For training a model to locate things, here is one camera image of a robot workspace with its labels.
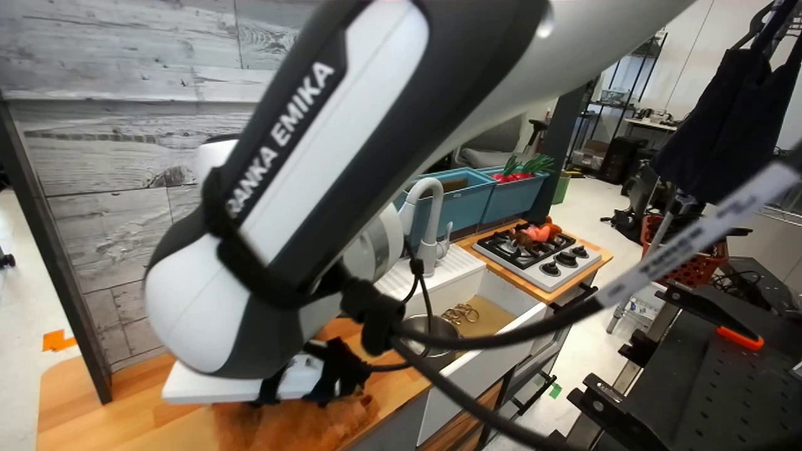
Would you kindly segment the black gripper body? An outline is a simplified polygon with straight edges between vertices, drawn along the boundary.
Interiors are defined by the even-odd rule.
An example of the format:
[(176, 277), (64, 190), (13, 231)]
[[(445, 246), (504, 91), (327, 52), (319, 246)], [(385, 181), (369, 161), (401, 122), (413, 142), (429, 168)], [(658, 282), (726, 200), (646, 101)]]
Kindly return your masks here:
[(327, 405), (364, 388), (371, 367), (341, 341), (306, 342), (280, 371), (261, 382), (256, 404), (311, 401)]

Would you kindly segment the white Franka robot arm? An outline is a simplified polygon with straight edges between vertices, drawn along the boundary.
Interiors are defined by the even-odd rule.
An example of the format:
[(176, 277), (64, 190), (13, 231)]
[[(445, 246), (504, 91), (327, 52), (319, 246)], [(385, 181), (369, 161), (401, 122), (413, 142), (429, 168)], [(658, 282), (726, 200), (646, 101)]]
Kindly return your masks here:
[(325, 398), (306, 350), (349, 301), (349, 246), (462, 142), (566, 93), (695, 0), (324, 0), (248, 126), (155, 246), (143, 301), (172, 404)]

